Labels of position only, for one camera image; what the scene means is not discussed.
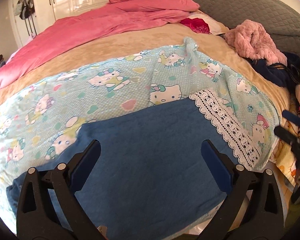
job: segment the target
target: gray quilted headboard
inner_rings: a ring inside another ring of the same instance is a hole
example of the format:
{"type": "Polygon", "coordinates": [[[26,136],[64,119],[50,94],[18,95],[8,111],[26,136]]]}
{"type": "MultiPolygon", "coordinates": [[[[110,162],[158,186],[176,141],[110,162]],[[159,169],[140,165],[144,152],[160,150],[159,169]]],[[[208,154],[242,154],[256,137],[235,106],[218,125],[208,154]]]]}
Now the gray quilted headboard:
{"type": "Polygon", "coordinates": [[[261,23],[281,51],[300,56],[300,14],[279,0],[194,0],[230,29],[244,20],[261,23]]]}

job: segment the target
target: fluffy pink towel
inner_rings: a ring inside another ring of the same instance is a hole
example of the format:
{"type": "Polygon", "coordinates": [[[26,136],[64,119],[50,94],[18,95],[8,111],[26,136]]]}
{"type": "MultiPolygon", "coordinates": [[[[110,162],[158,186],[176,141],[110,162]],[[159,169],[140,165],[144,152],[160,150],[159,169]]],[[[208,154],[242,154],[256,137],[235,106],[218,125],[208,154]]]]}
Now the fluffy pink towel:
{"type": "Polygon", "coordinates": [[[240,57],[266,59],[267,65],[280,62],[287,65],[287,57],[275,46],[264,27],[257,22],[245,20],[224,36],[240,57]]]}
{"type": "Polygon", "coordinates": [[[79,16],[59,19],[22,47],[0,68],[0,89],[84,43],[118,33],[179,23],[200,7],[192,0],[110,0],[110,3],[79,16]]]}

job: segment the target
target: metal pin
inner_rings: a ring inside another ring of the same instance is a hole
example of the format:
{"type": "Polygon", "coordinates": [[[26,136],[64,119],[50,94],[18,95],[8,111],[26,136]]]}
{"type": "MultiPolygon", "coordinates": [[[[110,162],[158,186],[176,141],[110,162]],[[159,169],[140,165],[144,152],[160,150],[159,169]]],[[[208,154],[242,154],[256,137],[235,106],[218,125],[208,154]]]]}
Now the metal pin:
{"type": "Polygon", "coordinates": [[[60,163],[59,165],[58,165],[58,170],[64,170],[66,168],[66,164],[65,163],[60,163]]]}
{"type": "Polygon", "coordinates": [[[29,170],[28,170],[28,173],[29,174],[32,174],[32,173],[34,173],[35,172],[35,168],[34,167],[31,167],[29,170]]]}
{"type": "Polygon", "coordinates": [[[243,171],[243,170],[244,170],[244,167],[243,167],[243,165],[241,165],[241,164],[237,164],[237,165],[235,166],[235,168],[236,168],[238,171],[243,171]]]}
{"type": "Polygon", "coordinates": [[[272,174],[273,174],[273,172],[271,171],[271,169],[266,169],[266,174],[268,174],[268,175],[272,175],[272,174]]]}

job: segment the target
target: tan blanket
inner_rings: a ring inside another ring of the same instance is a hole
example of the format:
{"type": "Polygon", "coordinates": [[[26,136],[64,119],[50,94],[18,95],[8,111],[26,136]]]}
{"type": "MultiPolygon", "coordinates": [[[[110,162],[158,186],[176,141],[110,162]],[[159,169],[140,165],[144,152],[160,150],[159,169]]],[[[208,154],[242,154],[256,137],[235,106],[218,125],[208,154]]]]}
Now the tan blanket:
{"type": "Polygon", "coordinates": [[[288,91],[265,80],[255,72],[246,60],[239,57],[234,49],[227,45],[225,40],[219,36],[194,33],[190,28],[181,24],[168,24],[148,30],[121,33],[76,47],[1,89],[0,105],[13,94],[45,77],[109,58],[131,55],[145,49],[182,44],[183,38],[187,36],[197,42],[199,51],[228,65],[268,95],[279,115],[281,115],[282,110],[289,109],[288,91]]]}

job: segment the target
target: hello kitty print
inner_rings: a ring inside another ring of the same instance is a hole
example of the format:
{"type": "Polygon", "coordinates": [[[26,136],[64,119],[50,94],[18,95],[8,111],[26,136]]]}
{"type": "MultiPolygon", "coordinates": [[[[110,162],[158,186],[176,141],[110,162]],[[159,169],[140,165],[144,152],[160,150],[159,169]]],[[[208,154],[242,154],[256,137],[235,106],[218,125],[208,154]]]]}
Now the hello kitty print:
{"type": "Polygon", "coordinates": [[[224,110],[255,142],[260,153],[256,166],[262,166],[279,124],[272,102],[241,73],[185,38],[183,44],[135,51],[45,78],[7,100],[0,106],[0,187],[5,190],[30,166],[58,158],[76,142],[85,123],[206,89],[217,94],[224,110]]]}

